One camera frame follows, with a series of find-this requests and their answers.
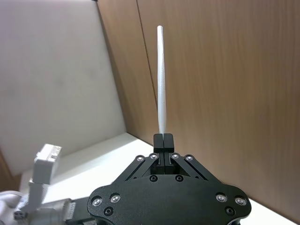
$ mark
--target silver screw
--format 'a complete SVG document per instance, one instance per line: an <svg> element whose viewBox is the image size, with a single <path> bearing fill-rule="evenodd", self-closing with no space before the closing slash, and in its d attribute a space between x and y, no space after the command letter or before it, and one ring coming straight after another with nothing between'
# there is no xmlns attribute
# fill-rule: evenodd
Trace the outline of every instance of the silver screw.
<svg viewBox="0 0 300 225"><path fill-rule="evenodd" d="M156 154L151 154L150 155L150 158L152 158L152 159L156 159L158 156L156 155Z"/></svg>
<svg viewBox="0 0 300 225"><path fill-rule="evenodd" d="M179 158L179 155L178 154L173 154L172 158Z"/></svg>
<svg viewBox="0 0 300 225"><path fill-rule="evenodd" d="M221 202L221 203L224 203L224 202L227 201L226 196L225 196L225 195L222 195L222 194L218 194L218 195L216 196L216 199L217 199L219 202Z"/></svg>
<svg viewBox="0 0 300 225"><path fill-rule="evenodd" d="M102 198L96 198L93 200L92 205L99 206L101 203L102 203Z"/></svg>
<svg viewBox="0 0 300 225"><path fill-rule="evenodd" d="M111 203L117 203L118 201L120 201L121 196L120 195L114 195L111 197Z"/></svg>
<svg viewBox="0 0 300 225"><path fill-rule="evenodd" d="M235 202L236 202L238 205L246 205L246 204L247 204L246 200L243 199L243 198L240 198L240 197L235 198Z"/></svg>
<svg viewBox="0 0 300 225"><path fill-rule="evenodd" d="M143 161L144 157L143 156L139 156L138 158L136 158L137 161Z"/></svg>
<svg viewBox="0 0 300 225"><path fill-rule="evenodd" d="M186 156L186 160L191 161L191 160L193 160L193 157L192 156Z"/></svg>

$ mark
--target white surface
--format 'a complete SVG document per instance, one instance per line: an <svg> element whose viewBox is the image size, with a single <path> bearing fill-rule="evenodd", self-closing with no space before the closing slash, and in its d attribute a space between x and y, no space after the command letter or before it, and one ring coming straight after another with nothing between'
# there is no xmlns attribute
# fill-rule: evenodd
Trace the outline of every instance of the white surface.
<svg viewBox="0 0 300 225"><path fill-rule="evenodd" d="M153 147L129 134L96 144L61 159L45 202L89 196L99 186L112 183L137 155L148 156ZM23 173L20 191L26 193L32 171ZM295 225L251 201L252 212L241 225Z"/></svg>
<svg viewBox="0 0 300 225"><path fill-rule="evenodd" d="M91 0L0 0L0 148L13 174L125 132Z"/></svg>
<svg viewBox="0 0 300 225"><path fill-rule="evenodd" d="M159 132L166 133L164 29L157 27L157 114Z"/></svg>

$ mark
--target white rod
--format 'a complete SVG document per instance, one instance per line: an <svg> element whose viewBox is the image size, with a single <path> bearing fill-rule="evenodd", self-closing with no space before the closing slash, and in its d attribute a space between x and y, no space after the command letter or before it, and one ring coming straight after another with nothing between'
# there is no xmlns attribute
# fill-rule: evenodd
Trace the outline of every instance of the white rod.
<svg viewBox="0 0 300 225"><path fill-rule="evenodd" d="M166 130L164 30L157 27L157 111L159 132Z"/></svg>

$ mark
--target white table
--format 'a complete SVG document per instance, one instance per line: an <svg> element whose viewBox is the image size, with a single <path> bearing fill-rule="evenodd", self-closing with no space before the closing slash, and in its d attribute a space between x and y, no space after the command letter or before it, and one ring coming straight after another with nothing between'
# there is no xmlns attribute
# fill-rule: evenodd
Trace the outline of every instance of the white table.
<svg viewBox="0 0 300 225"><path fill-rule="evenodd" d="M151 145L125 133L65 156L60 160L44 202L89 196L96 188L111 184L137 155L148 156L152 152ZM26 171L22 175L20 191L23 193L28 192L31 174L32 171ZM251 205L252 211L241 221L242 225L295 225L255 201L251 200Z"/></svg>

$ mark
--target black metal plate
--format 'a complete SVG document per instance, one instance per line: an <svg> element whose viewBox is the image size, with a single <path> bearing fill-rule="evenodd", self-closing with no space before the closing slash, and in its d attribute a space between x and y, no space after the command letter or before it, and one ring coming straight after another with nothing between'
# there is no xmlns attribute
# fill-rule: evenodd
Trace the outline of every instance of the black metal plate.
<svg viewBox="0 0 300 225"><path fill-rule="evenodd" d="M156 176L156 182L147 176L97 188L88 200L89 213L113 225L227 225L251 212L247 195L237 187L188 176L182 182L176 175ZM110 202L113 193L121 196L119 202ZM217 193L224 193L227 202L217 201ZM91 200L97 195L103 201L95 207ZM236 196L246 199L247 205L238 205ZM113 208L112 215L104 215L106 207ZM229 216L226 207L232 207L235 215Z"/></svg>

